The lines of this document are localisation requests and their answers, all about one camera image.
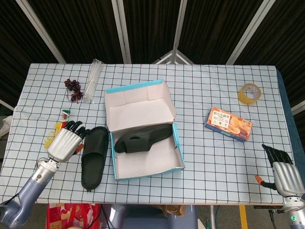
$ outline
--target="robotic hand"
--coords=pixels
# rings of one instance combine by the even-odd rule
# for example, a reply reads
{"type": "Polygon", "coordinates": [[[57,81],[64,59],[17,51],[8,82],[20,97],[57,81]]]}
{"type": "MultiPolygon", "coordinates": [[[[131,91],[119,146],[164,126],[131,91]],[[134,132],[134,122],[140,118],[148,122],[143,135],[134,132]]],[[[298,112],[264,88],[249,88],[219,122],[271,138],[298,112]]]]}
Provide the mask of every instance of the robotic hand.
{"type": "Polygon", "coordinates": [[[286,152],[262,146],[267,153],[275,182],[267,183],[255,176],[257,182],[263,187],[277,190],[284,197],[284,205],[277,213],[289,213],[291,229],[305,229],[305,202],[301,199],[305,189],[299,170],[286,152]]]}
{"type": "Polygon", "coordinates": [[[59,131],[48,148],[49,159],[39,164],[18,194],[0,204],[0,224],[17,229],[26,223],[35,201],[57,172],[60,163],[70,159],[89,133],[90,130],[85,130],[85,127],[76,130],[81,124],[81,121],[70,121],[59,131]],[[13,200],[16,196],[20,205],[13,200]]]}

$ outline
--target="white checkered tablecloth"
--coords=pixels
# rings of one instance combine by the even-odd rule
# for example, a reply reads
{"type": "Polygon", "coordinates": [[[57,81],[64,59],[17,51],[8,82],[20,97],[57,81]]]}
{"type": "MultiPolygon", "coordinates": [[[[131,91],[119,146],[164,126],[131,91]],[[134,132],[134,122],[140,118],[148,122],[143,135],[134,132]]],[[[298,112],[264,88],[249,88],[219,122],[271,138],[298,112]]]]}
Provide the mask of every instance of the white checkered tablecloth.
{"type": "Polygon", "coordinates": [[[115,181],[110,149],[101,184],[86,192],[81,186],[81,155],[61,164],[38,203],[116,202],[152,204],[280,204],[276,191],[257,184],[255,175],[273,182],[262,143],[292,150],[276,69],[273,66],[225,65],[105,65],[94,103],[71,103],[64,81],[77,80],[85,88],[89,64],[32,64],[15,108],[0,174],[0,202],[17,193],[33,173],[35,162],[47,157],[43,140],[54,130],[61,110],[87,128],[106,125],[104,90],[163,79],[175,105],[186,167],[183,171],[129,181],[115,181]],[[245,83],[261,88],[254,105],[237,99],[245,83]],[[253,122],[250,139],[241,143],[203,127],[212,106],[253,122]]]}

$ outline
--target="grapes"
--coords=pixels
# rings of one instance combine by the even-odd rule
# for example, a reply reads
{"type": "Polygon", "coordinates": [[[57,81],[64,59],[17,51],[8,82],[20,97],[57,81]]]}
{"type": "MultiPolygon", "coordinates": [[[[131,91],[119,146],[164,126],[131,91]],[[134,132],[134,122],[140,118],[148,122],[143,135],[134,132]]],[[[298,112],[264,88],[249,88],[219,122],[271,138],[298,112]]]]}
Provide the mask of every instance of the grapes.
{"type": "Polygon", "coordinates": [[[80,82],[73,80],[71,82],[70,79],[67,79],[65,81],[65,86],[69,91],[74,91],[74,93],[71,94],[71,101],[72,102],[78,102],[79,99],[83,97],[83,92],[81,92],[81,85],[80,82]]]}

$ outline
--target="snack box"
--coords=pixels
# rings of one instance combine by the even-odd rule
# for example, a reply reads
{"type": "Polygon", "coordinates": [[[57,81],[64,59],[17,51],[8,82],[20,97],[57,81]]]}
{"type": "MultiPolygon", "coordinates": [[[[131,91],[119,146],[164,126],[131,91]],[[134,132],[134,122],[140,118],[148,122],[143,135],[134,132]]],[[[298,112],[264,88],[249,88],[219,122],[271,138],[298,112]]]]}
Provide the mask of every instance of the snack box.
{"type": "Polygon", "coordinates": [[[248,120],[212,107],[204,126],[210,130],[244,142],[250,137],[252,125],[252,122],[248,120]]]}

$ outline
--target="wire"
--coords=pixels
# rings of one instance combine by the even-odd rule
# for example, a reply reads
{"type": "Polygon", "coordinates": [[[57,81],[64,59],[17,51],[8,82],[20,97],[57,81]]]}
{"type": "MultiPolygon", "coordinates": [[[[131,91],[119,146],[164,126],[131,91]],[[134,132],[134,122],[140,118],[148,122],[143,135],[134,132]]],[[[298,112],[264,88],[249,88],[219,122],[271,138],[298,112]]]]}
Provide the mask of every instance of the wire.
{"type": "Polygon", "coordinates": [[[270,209],[270,210],[268,210],[268,212],[269,212],[269,216],[270,216],[270,220],[272,222],[272,225],[273,225],[274,229],[276,229],[275,219],[274,219],[274,211],[270,209]]]}
{"type": "Polygon", "coordinates": [[[19,193],[16,193],[12,198],[10,198],[8,201],[6,201],[6,202],[4,203],[4,205],[7,205],[8,203],[10,203],[11,200],[13,200],[18,194],[19,194],[19,193]]]}
{"type": "Polygon", "coordinates": [[[107,222],[107,226],[108,226],[108,228],[110,229],[111,227],[109,226],[108,217],[106,216],[106,213],[105,213],[105,211],[104,211],[103,205],[101,205],[101,209],[102,209],[103,214],[104,214],[104,216],[105,216],[105,220],[106,220],[106,222],[107,222]]]}
{"type": "Polygon", "coordinates": [[[216,209],[216,213],[215,213],[215,226],[216,226],[216,229],[217,229],[217,213],[218,213],[219,207],[220,207],[220,205],[218,205],[218,207],[216,209]]]}
{"type": "Polygon", "coordinates": [[[301,198],[300,198],[300,200],[303,202],[303,205],[302,205],[302,206],[299,206],[299,207],[293,208],[293,209],[291,209],[291,210],[287,210],[287,211],[285,211],[285,213],[290,213],[290,212],[293,212],[293,211],[298,211],[298,210],[303,209],[303,208],[305,207],[305,201],[304,201],[304,200],[302,200],[301,198]]]}
{"type": "Polygon", "coordinates": [[[39,162],[41,162],[41,161],[47,161],[47,160],[48,160],[48,159],[47,159],[46,157],[41,157],[41,158],[39,158],[39,159],[36,161],[36,163],[35,163],[34,169],[37,169],[37,168],[38,168],[39,162]]]}
{"type": "Polygon", "coordinates": [[[276,229],[276,225],[275,225],[274,221],[272,221],[272,225],[273,225],[274,229],[276,229]]]}
{"type": "Polygon", "coordinates": [[[95,223],[95,221],[100,217],[100,214],[101,214],[101,208],[100,207],[100,211],[99,211],[99,214],[97,215],[97,217],[94,219],[94,221],[92,221],[92,223],[89,225],[89,227],[87,229],[89,229],[90,227],[92,227],[92,225],[95,223]]]}

